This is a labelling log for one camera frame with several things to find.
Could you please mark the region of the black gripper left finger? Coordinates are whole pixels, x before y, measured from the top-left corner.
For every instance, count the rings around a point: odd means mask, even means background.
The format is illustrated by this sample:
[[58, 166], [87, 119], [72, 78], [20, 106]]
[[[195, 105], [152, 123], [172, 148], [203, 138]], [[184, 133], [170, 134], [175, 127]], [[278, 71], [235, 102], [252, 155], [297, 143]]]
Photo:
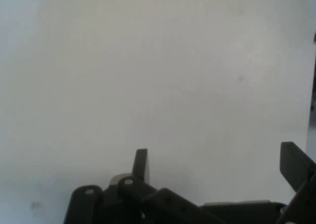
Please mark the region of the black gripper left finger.
[[115, 177], [103, 190], [96, 185], [75, 189], [66, 224], [220, 224], [222, 220], [167, 188], [149, 185], [147, 149], [138, 149], [131, 173]]

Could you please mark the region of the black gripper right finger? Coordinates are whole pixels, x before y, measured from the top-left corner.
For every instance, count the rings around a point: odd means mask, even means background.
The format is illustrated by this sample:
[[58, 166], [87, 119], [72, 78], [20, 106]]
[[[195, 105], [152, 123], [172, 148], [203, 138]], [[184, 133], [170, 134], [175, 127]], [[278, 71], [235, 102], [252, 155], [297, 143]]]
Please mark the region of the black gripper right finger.
[[314, 224], [316, 222], [316, 163], [295, 143], [282, 142], [280, 172], [295, 191], [282, 211], [278, 224]]

